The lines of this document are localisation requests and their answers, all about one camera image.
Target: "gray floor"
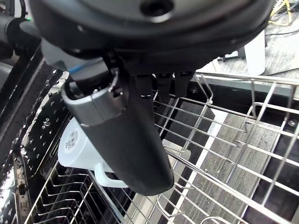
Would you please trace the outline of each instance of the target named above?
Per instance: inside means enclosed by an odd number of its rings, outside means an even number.
[[[288,27],[269,25],[266,34],[287,33],[299,29],[299,13],[292,13],[293,23]],[[265,75],[299,67],[299,32],[292,35],[267,36]],[[218,72],[247,74],[246,60],[233,59],[219,62]],[[299,70],[277,75],[277,77],[299,78]]]

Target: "lower dish rack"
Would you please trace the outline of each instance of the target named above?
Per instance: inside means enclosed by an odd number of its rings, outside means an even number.
[[[51,159],[41,162],[47,171],[41,169],[43,184],[25,223],[299,222],[298,85],[196,73],[185,98],[170,94],[166,104],[156,93],[155,125],[175,175],[174,186],[157,196],[104,188],[92,171],[62,167],[61,128],[47,151]],[[65,114],[61,125],[69,118]]]

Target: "white plastic cup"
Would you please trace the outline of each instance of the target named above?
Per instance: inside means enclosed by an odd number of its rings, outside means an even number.
[[[96,181],[111,188],[127,188],[120,180],[112,180],[105,172],[114,173],[84,133],[75,118],[71,119],[61,137],[58,160],[64,167],[94,170]]]
[[[265,31],[263,30],[251,42],[245,45],[248,72],[259,76],[265,72]]]

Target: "rack tine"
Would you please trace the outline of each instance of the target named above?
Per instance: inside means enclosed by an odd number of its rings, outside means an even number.
[[[174,206],[174,208],[178,211],[176,214],[171,215],[171,214],[169,214],[167,211],[165,211],[165,209],[163,208],[163,206],[161,205],[161,203],[160,203],[160,201],[159,201],[161,195],[162,195],[162,194],[156,195],[157,203],[158,203],[158,206],[160,207],[161,211],[162,211],[168,218],[173,218],[173,217],[176,217],[176,216],[179,216],[179,215],[182,215],[182,214],[183,214],[183,212],[180,211],[179,209],[175,208],[175,206]]]
[[[80,194],[81,192],[78,190],[69,190],[69,191],[60,192],[60,193],[56,193],[56,194],[48,194],[48,196],[58,196],[58,195],[64,195],[64,194],[69,194],[69,193]]]
[[[175,152],[178,152],[178,153],[184,153],[186,150],[177,150],[177,149],[175,149],[175,148],[173,148],[173,147],[171,147],[171,146],[167,146],[167,145],[163,145],[163,147],[164,148],[167,148],[167,149],[169,149],[169,150],[172,150],[172,151],[175,151]]]
[[[179,102],[179,99],[176,99],[175,102],[174,102],[174,107],[171,109],[171,112],[170,112],[170,114],[169,114],[169,117],[171,117],[171,116],[173,115],[174,110],[175,110],[175,108],[176,108],[177,105],[178,105],[178,102]],[[166,120],[166,122],[165,122],[165,124],[163,125],[163,127],[166,127],[166,126],[168,125],[168,123],[169,123],[169,119]],[[161,132],[160,132],[160,137],[162,136],[163,132],[164,132],[164,129],[161,130]]]
[[[223,124],[223,123],[221,123],[221,122],[218,122],[218,121],[213,120],[213,119],[206,118],[206,117],[201,116],[201,115],[198,115],[198,114],[196,114],[196,113],[192,113],[192,112],[183,110],[183,109],[178,108],[178,107],[174,107],[174,106],[171,106],[171,105],[168,105],[168,104],[164,104],[164,103],[161,103],[161,102],[159,102],[159,101],[155,101],[155,102],[157,102],[157,103],[159,103],[159,104],[161,104],[161,105],[164,105],[164,106],[168,106],[168,107],[173,108],[173,109],[175,109],[175,110],[178,110],[178,111],[181,111],[181,112],[185,112],[185,113],[190,114],[190,115],[192,115],[192,116],[195,116],[195,117],[198,117],[198,118],[202,118],[202,119],[208,120],[208,121],[213,122],[213,123],[216,123],[216,124],[218,124],[218,125],[221,125],[221,126],[225,126],[225,127],[231,128],[231,129],[236,130],[236,131],[238,131],[238,132],[245,132],[244,130],[242,130],[242,129],[240,129],[240,128],[236,128],[236,127],[233,127],[233,126],[229,126],[229,125],[227,125],[227,124]]]
[[[79,208],[79,204],[78,204],[78,202],[77,202],[75,199],[73,199],[73,198],[72,198],[72,199],[63,199],[63,200],[60,200],[60,201],[55,201],[55,202],[52,202],[52,203],[49,203],[49,204],[42,204],[42,205],[43,205],[44,207],[46,207],[46,206],[51,206],[51,205],[54,205],[54,204],[57,204],[57,203],[67,202],[67,201],[73,201],[73,202],[75,203],[76,207]],[[84,222],[86,223],[86,220],[85,220],[85,218],[84,218],[84,216],[83,216],[82,211],[79,210],[79,212],[80,212],[80,214],[81,214],[81,216],[82,216]]]
[[[101,216],[103,216],[103,213],[101,212],[101,210],[99,209],[99,207],[98,207],[98,205],[97,205],[97,203],[95,202],[95,200],[94,200],[94,198],[93,198],[93,196],[92,196],[92,193],[89,191],[89,194],[90,194],[90,197],[91,197],[91,199],[92,199],[92,201],[93,201],[93,203],[94,203],[94,205],[95,205],[95,207],[97,208],[97,210],[98,210],[98,212],[101,214]],[[113,211],[112,211],[112,214],[113,214],[113,217],[115,218],[115,220],[118,222],[118,223],[120,223],[120,221],[118,220],[118,218],[115,216],[115,214],[113,213]]]
[[[164,214],[160,206],[157,206],[148,196],[145,196],[145,198],[154,206],[154,209],[157,208],[161,212],[161,214],[168,220],[169,223],[174,224],[174,222],[167,215]]]
[[[232,110],[229,110],[229,109],[225,109],[225,108],[215,106],[215,105],[212,105],[212,104],[203,103],[203,102],[196,101],[196,100],[193,100],[193,99],[188,99],[188,98],[181,98],[181,99],[185,100],[186,102],[192,102],[192,103],[200,104],[200,105],[203,105],[203,106],[206,105],[207,107],[210,107],[210,108],[213,108],[213,109],[216,109],[216,110],[219,110],[219,111],[224,111],[224,112],[227,112],[227,113],[231,113],[231,114],[234,114],[234,115],[238,115],[238,116],[241,116],[241,117],[255,119],[255,117],[253,117],[253,116],[250,116],[250,115],[247,115],[247,114],[244,114],[244,113],[240,113],[240,112],[236,112],[236,111],[232,111]]]
[[[87,196],[87,194],[89,193],[89,190],[91,189],[92,186],[93,186],[93,183],[91,183],[91,185],[89,186],[87,192],[85,193],[84,197],[82,198],[82,201],[81,201],[80,205],[78,206],[77,211],[75,212],[75,216],[77,216],[78,212],[80,211],[80,208],[81,208],[82,204],[85,203],[86,196]]]
[[[278,177],[280,175],[280,172],[281,172],[282,168],[285,165],[286,159],[288,158],[288,156],[289,156],[289,154],[290,154],[290,152],[291,152],[291,150],[292,150],[292,148],[293,148],[293,146],[294,146],[294,144],[295,144],[295,142],[297,140],[296,136],[298,136],[298,135],[299,135],[299,125],[297,125],[297,128],[295,130],[295,135],[292,137],[291,142],[290,142],[290,144],[289,144],[289,146],[288,146],[288,148],[287,148],[287,150],[285,152],[284,158],[280,162],[280,165],[279,165],[278,169],[275,172],[275,175],[274,175],[274,178],[272,180],[272,183],[271,183],[271,185],[270,185],[270,187],[269,187],[269,189],[268,189],[268,191],[266,193],[266,196],[263,199],[263,203],[262,203],[263,206],[266,204],[266,202],[267,202],[267,200],[268,200],[268,198],[269,198],[269,196],[270,196],[270,194],[271,194],[271,192],[272,192],[272,190],[274,188],[274,185],[275,185],[275,183],[276,183],[276,181],[277,181],[277,179],[278,179]]]
[[[255,102],[254,104],[257,105],[257,106],[263,106],[264,105],[264,103],[260,103],[260,102]],[[295,110],[295,109],[285,108],[285,107],[282,107],[282,106],[277,106],[277,105],[272,105],[272,104],[267,104],[267,107],[271,108],[271,109],[278,110],[278,111],[284,111],[284,112],[294,113],[294,114],[299,115],[299,111]]]
[[[178,137],[180,137],[180,138],[182,138],[182,139],[185,139],[186,141],[189,141],[190,143],[192,143],[192,144],[194,144],[194,145],[196,145],[196,146],[198,146],[198,147],[200,147],[200,148],[202,148],[202,149],[204,149],[204,150],[206,150],[206,151],[208,151],[208,152],[210,152],[210,153],[212,153],[212,154],[218,156],[219,158],[223,159],[224,161],[227,161],[227,162],[229,162],[229,163],[231,163],[231,164],[233,164],[233,165],[236,165],[238,168],[241,168],[241,169],[243,169],[243,170],[245,170],[245,171],[247,171],[247,172],[249,172],[249,173],[251,173],[251,174],[253,174],[253,175],[255,175],[255,176],[257,176],[257,177],[259,177],[259,178],[261,178],[261,179],[263,179],[263,180],[265,180],[265,181],[267,181],[267,182],[272,183],[272,179],[270,179],[270,178],[268,178],[268,177],[266,177],[266,176],[264,176],[264,175],[261,175],[261,174],[259,174],[258,172],[255,172],[255,171],[253,171],[253,170],[251,170],[251,169],[249,169],[249,168],[246,168],[246,167],[244,167],[244,166],[242,166],[242,165],[240,165],[240,164],[237,164],[237,163],[233,162],[232,160],[230,160],[230,159],[228,159],[228,158],[226,158],[226,157],[224,157],[224,156],[222,156],[222,155],[220,155],[220,154],[218,154],[218,153],[216,153],[216,152],[214,152],[214,151],[212,151],[212,150],[210,150],[210,149],[208,149],[208,148],[203,147],[202,145],[198,144],[197,142],[194,142],[194,141],[192,141],[192,140],[189,140],[188,138],[185,138],[184,136],[181,136],[181,135],[179,135],[179,134],[177,134],[177,133],[175,133],[175,132],[173,132],[173,131],[171,131],[171,130],[168,130],[168,129],[166,129],[166,130],[167,130],[168,132],[170,132],[170,133],[172,133],[172,134],[174,134],[174,135],[176,135],[176,136],[178,136]],[[170,154],[170,155],[173,154],[173,152],[171,152],[171,151],[168,150],[168,149],[166,149],[166,152],[167,152],[168,154]],[[298,192],[298,191],[293,190],[293,189],[291,189],[291,188],[289,188],[289,187],[287,187],[287,186],[285,186],[285,185],[283,185],[283,184],[281,184],[281,183],[276,182],[275,185],[278,186],[278,187],[280,187],[280,188],[282,188],[282,189],[285,189],[285,190],[291,192],[292,194],[295,194],[295,195],[299,196],[299,192]]]
[[[51,211],[48,211],[48,212],[45,212],[45,213],[38,213],[37,215],[38,216],[44,216],[44,215],[48,215],[48,214],[51,214],[53,212],[56,212],[56,211],[61,211],[61,210],[69,210],[72,214],[72,216],[75,218],[74,216],[74,213],[73,213],[73,210],[70,208],[70,207],[63,207],[63,208],[59,208],[59,209],[55,209],[55,210],[51,210]]]
[[[93,186],[93,183],[90,185],[90,187],[89,187],[88,189],[86,189],[86,190],[87,190],[86,193],[88,193],[88,194],[90,195],[90,198],[92,199],[92,201],[93,201],[93,203],[94,203],[94,206],[97,208],[97,211],[98,211],[101,215],[103,215],[103,213],[102,213],[101,210],[99,209],[98,205],[96,204],[96,202],[95,202],[95,200],[94,200],[92,194],[90,193],[90,189],[91,189],[92,186]],[[86,201],[85,198],[83,197],[83,199],[82,199],[80,205],[77,203],[77,208],[80,208],[80,207],[81,207],[82,202],[84,202],[84,203],[86,204],[86,206],[88,206],[88,205],[87,205],[87,201]]]
[[[216,217],[216,216],[207,217],[204,220],[202,220],[200,224],[204,224],[204,222],[209,220],[209,219],[211,219],[211,220],[216,219],[216,220],[219,220],[219,221],[223,222],[224,224],[231,224],[230,222],[226,221],[225,219],[223,219],[221,217]]]
[[[242,141],[237,140],[236,142],[239,143],[239,144],[241,144],[241,145],[245,145],[245,143],[242,142]],[[264,154],[269,155],[269,156],[271,156],[271,157],[273,157],[273,158],[276,158],[276,159],[278,159],[278,160],[283,160],[283,159],[284,159],[283,156],[277,155],[277,154],[275,154],[275,153],[269,152],[269,151],[267,151],[267,150],[261,149],[261,148],[256,147],[256,146],[248,145],[248,148],[253,149],[253,150],[256,150],[256,151],[261,152],[261,153],[264,153]],[[298,163],[298,162],[295,162],[295,161],[293,161],[293,160],[286,159],[285,162],[290,163],[290,164],[292,164],[292,165],[294,165],[294,166],[296,166],[296,167],[299,167],[299,163]]]
[[[293,102],[294,97],[295,97],[296,89],[297,89],[296,86],[292,86],[292,88],[291,88],[291,94],[290,94],[290,97],[288,99],[288,104],[287,104],[288,109],[291,108],[291,106],[292,106],[292,102]],[[286,116],[286,119],[289,119],[290,113],[287,112],[285,116]]]
[[[95,180],[94,174],[92,173],[92,171],[88,171],[89,175],[93,178],[93,180]],[[105,197],[106,201],[108,202],[108,204],[111,206],[111,209],[113,211],[113,213],[116,215],[116,217],[121,221],[121,223],[126,223],[124,217],[121,215],[121,213],[118,211],[118,209],[116,208],[115,204],[112,202],[111,198],[109,197],[109,195],[106,193],[106,191],[103,189],[103,187],[101,185],[99,185],[97,182],[95,182],[95,185],[97,186],[97,188],[101,191],[101,193],[103,194],[103,196]]]
[[[158,96],[158,91],[156,91],[156,93],[155,93],[155,95],[154,95],[154,97],[153,97],[153,100],[154,100],[154,101],[156,100],[157,96]]]
[[[205,211],[203,211],[197,204],[195,204],[193,201],[191,201],[187,196],[185,196],[182,192],[180,192],[178,189],[176,189],[175,187],[173,187],[173,189],[181,195],[181,197],[183,197],[185,200],[187,200],[189,203],[191,203],[195,208],[197,208],[201,213],[203,213],[205,216],[209,216],[209,214],[207,214]]]
[[[182,215],[185,219],[187,219],[190,223],[196,224],[195,222],[192,221],[184,212],[182,212],[174,203],[172,203],[171,200],[169,200],[164,194],[160,194],[162,197],[166,199],[166,201],[174,207],[178,213],[175,216]]]
[[[64,184],[53,184],[53,187],[64,187],[64,186],[69,186],[69,185],[74,185],[74,184],[80,184],[82,186],[85,186],[87,189],[87,186],[84,182],[71,182],[71,183],[64,183]]]
[[[186,190],[194,190],[194,187],[183,187],[182,185],[180,185],[178,183],[174,183],[174,184],[183,190],[185,190],[185,189]]]
[[[121,209],[123,210],[123,212],[126,214],[126,216],[128,217],[128,219],[130,220],[130,222],[132,224],[134,224],[133,220],[131,219],[131,217],[128,215],[127,211],[125,210],[125,208],[121,205],[121,203],[117,200],[117,197],[113,194],[113,192],[110,190],[110,188],[108,188],[108,191],[111,193],[111,195],[115,198],[115,200],[117,201],[117,203],[120,205]]]
[[[213,177],[212,175],[209,175],[209,174],[203,172],[203,170],[201,170],[200,168],[198,168],[194,164],[190,163],[189,161],[185,160],[184,158],[176,155],[175,153],[173,153],[171,151],[168,151],[168,154],[170,156],[172,156],[173,158],[175,158],[176,160],[178,160],[179,162],[186,165],[188,168],[192,169],[193,171],[195,171],[196,173],[201,175],[202,177],[204,177],[209,182],[215,184],[216,186],[222,188],[226,192],[228,192],[231,195],[235,196],[237,199],[243,201],[244,203],[249,205],[251,208],[253,208],[257,211],[261,211],[267,217],[269,217],[271,219],[275,219],[275,221],[279,224],[289,224],[288,221],[286,221],[285,219],[283,219],[279,215],[277,215],[274,212],[270,211],[269,209],[263,207],[262,205],[258,204],[257,202],[253,201],[252,199],[246,197],[245,195],[243,195],[240,192],[238,192],[237,190],[231,188],[227,184],[222,183],[221,181],[219,181],[217,178]]]
[[[254,125],[255,123],[252,122],[252,121],[246,121],[247,124],[250,124],[250,125]],[[286,132],[286,131],[283,131],[280,129],[276,129],[276,128],[273,128],[273,127],[270,127],[270,126],[265,126],[265,125],[262,125],[262,124],[257,124],[258,127],[260,128],[263,128],[263,129],[266,129],[266,130],[269,130],[269,131],[272,131],[272,132],[275,132],[277,134],[282,134],[282,135],[285,135],[285,136],[288,136],[288,137],[293,137],[294,134],[290,133],[290,132]]]
[[[211,170],[208,170],[208,169],[204,169],[204,171],[205,171],[206,173],[216,174],[216,175],[220,173],[220,169],[217,170],[217,171],[211,171]]]
[[[253,108],[253,106],[251,106],[251,107],[248,109],[248,111],[247,111],[247,115],[250,115],[250,113],[251,113],[251,111],[252,111],[252,108]],[[245,123],[246,123],[247,119],[248,119],[247,117],[243,118],[243,121],[242,121],[242,123],[241,123],[241,125],[240,125],[240,129],[241,129],[243,126],[246,127],[246,126],[245,126]],[[238,132],[238,133],[236,134],[236,136],[235,136],[235,140],[238,139],[238,137],[240,136],[240,134],[241,134],[240,132]],[[231,146],[231,147],[229,148],[228,152],[226,153],[226,157],[228,157],[228,156],[231,154],[232,150],[233,150],[233,147]],[[223,168],[225,162],[226,162],[226,161],[224,160],[223,163],[221,164],[220,168],[219,168],[219,171],[222,170],[222,168]]]
[[[277,83],[277,84],[286,84],[286,85],[295,85],[298,86],[298,80],[293,78],[282,78],[282,77],[270,77],[270,76],[244,76],[237,74],[221,74],[218,72],[209,73],[209,72],[196,72],[195,75],[202,75],[203,77],[221,77],[232,79],[233,81],[251,81],[256,82],[267,82],[267,83]]]
[[[169,120],[171,120],[171,121],[173,121],[173,122],[175,122],[175,123],[178,123],[178,124],[180,124],[180,125],[182,125],[182,126],[188,127],[188,128],[190,128],[190,129],[194,130],[195,132],[199,132],[199,133],[205,134],[205,135],[207,135],[207,136],[209,136],[209,137],[212,137],[212,138],[214,138],[214,139],[217,139],[217,140],[219,140],[219,141],[222,141],[222,142],[224,142],[224,143],[226,143],[226,144],[228,144],[228,145],[231,145],[231,146],[237,146],[237,145],[234,144],[234,143],[231,143],[231,142],[229,142],[229,141],[226,141],[226,140],[224,140],[224,139],[222,139],[222,138],[219,138],[219,137],[217,137],[217,136],[213,136],[213,135],[211,135],[211,134],[209,134],[209,133],[207,133],[207,132],[204,132],[204,131],[202,131],[202,130],[199,130],[198,128],[195,128],[195,127],[192,127],[192,126],[190,126],[190,125],[184,124],[184,123],[182,123],[182,122],[180,122],[180,121],[178,121],[178,120],[175,120],[175,119],[172,119],[172,118],[168,118],[168,117],[166,117],[166,116],[164,116],[164,115],[162,115],[162,114],[156,113],[156,112],[155,112],[155,114],[156,114],[156,115],[159,115],[159,116],[161,116],[161,117],[163,117],[163,118],[169,119]]]
[[[142,216],[146,219],[146,221],[149,222],[150,224],[152,224],[151,221],[146,217],[146,215],[144,215],[140,211],[140,209],[138,208],[138,206],[134,203],[134,201],[129,197],[129,195],[126,193],[126,191],[123,188],[122,188],[122,191],[125,193],[125,195],[128,197],[128,199],[131,201],[132,205],[134,205],[136,207],[136,209],[139,211],[139,213],[142,214]]]
[[[211,196],[209,196],[207,193],[205,193],[204,191],[200,190],[198,187],[196,187],[193,183],[190,183],[188,180],[186,180],[184,177],[182,177],[180,174],[174,172],[175,175],[177,175],[179,178],[181,178],[183,181],[185,181],[186,183],[188,183],[189,185],[193,186],[194,189],[196,189],[199,193],[201,193],[202,195],[204,195],[206,198],[208,198],[209,200],[211,200],[213,203],[215,203],[216,205],[218,205],[219,207],[221,207],[223,210],[225,210],[227,213],[229,213],[231,216],[235,217],[236,219],[238,219],[240,222],[243,222],[244,224],[249,224],[246,221],[244,221],[242,218],[240,218],[238,215],[236,215],[235,213],[233,213],[231,210],[229,210],[228,208],[226,208],[224,205],[220,204],[218,201],[216,201],[215,199],[213,199]]]
[[[58,177],[72,177],[72,176],[88,176],[88,174],[58,175]]]
[[[255,122],[250,122],[250,121],[246,120],[246,121],[244,122],[244,131],[245,131],[245,133],[249,133],[248,126],[249,126],[250,123],[252,123],[253,125],[256,124]]]
[[[38,223],[33,223],[33,224],[42,224],[42,223],[47,223],[47,222],[49,222],[49,221],[51,221],[51,220],[55,220],[55,219],[61,219],[61,218],[64,218],[65,220],[67,220],[67,223],[68,223],[68,224],[70,224],[70,222],[69,222],[69,220],[68,220],[67,216],[56,216],[56,217],[49,218],[49,219],[47,219],[47,220],[44,220],[44,221],[41,221],[41,222],[38,222]]]
[[[203,76],[203,75],[200,75],[202,80],[204,81],[204,83],[206,84],[206,87],[208,88],[208,90],[210,91],[210,94],[211,94],[211,99],[213,98],[214,96],[214,93],[210,87],[210,84],[207,82],[206,78]]]
[[[255,96],[255,87],[254,87],[254,81],[251,80],[251,100],[252,100],[252,114],[256,118],[256,96]]]
[[[55,165],[54,165],[54,168],[51,170],[51,172],[50,172],[50,174],[49,174],[49,177],[51,177],[51,176],[53,175],[53,173],[56,171],[56,167],[57,167],[58,164],[59,164],[59,163],[58,163],[58,161],[57,161],[57,162],[55,163]],[[47,184],[48,184],[48,181],[49,181],[49,178],[46,180],[46,182],[45,182],[45,184],[43,185],[43,187],[42,187],[42,189],[41,189],[41,191],[40,191],[40,193],[39,193],[39,195],[38,195],[37,198],[41,198],[43,191],[46,189],[46,186],[47,186]],[[38,200],[36,200],[36,201],[34,202],[32,208],[31,208],[30,214],[32,214],[32,213],[34,212],[34,209],[37,208],[37,202],[38,202]],[[27,224],[28,221],[30,220],[30,217],[31,217],[30,215],[27,216],[27,218],[26,218],[26,220],[25,220],[25,223],[26,223],[26,224]]]
[[[256,126],[257,126],[257,124],[260,122],[260,120],[262,119],[263,114],[264,114],[265,111],[266,111],[267,104],[270,102],[270,99],[271,99],[271,97],[272,97],[272,95],[273,95],[273,92],[274,92],[275,88],[276,88],[276,84],[274,83],[274,84],[272,84],[272,86],[271,86],[271,88],[270,88],[270,90],[269,90],[269,93],[268,93],[267,96],[266,96],[266,99],[265,99],[265,101],[264,101],[264,104],[263,104],[263,106],[262,106],[262,109],[261,109],[261,111],[260,111],[260,113],[259,113],[259,115],[258,115],[258,117],[257,117],[257,119],[256,119],[256,123],[255,123],[255,125],[252,127],[252,129],[251,129],[249,135],[248,135],[247,138],[246,138],[245,145],[244,145],[244,146],[242,147],[242,149],[239,151],[238,158],[236,159],[236,162],[235,162],[233,168],[232,168],[231,171],[229,172],[228,177],[227,177],[225,183],[228,183],[228,182],[229,182],[230,178],[232,177],[233,173],[235,172],[235,169],[237,168],[237,165],[238,165],[239,162],[241,161],[242,155],[244,154],[244,151],[246,150],[247,145],[249,144],[249,142],[251,141],[251,139],[252,139],[252,137],[253,137],[253,135],[254,135],[254,132],[255,132],[255,130],[256,130]]]
[[[201,82],[200,82],[201,79],[200,79],[198,76],[194,76],[194,77],[195,77],[195,80],[196,80],[196,82],[198,83],[199,87],[201,88],[202,92],[203,92],[204,95],[206,96],[206,101],[209,102],[209,101],[211,100],[210,98],[213,98],[213,92],[212,92],[212,90],[209,88],[209,91],[211,92],[211,95],[212,95],[211,97],[209,97],[209,96],[207,95],[205,89],[203,88]]]

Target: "robotic arm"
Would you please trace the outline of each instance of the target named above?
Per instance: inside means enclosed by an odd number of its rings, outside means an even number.
[[[132,190],[156,195],[173,173],[153,124],[158,97],[267,25],[269,0],[31,0],[47,62],[70,72],[62,96],[102,157]]]

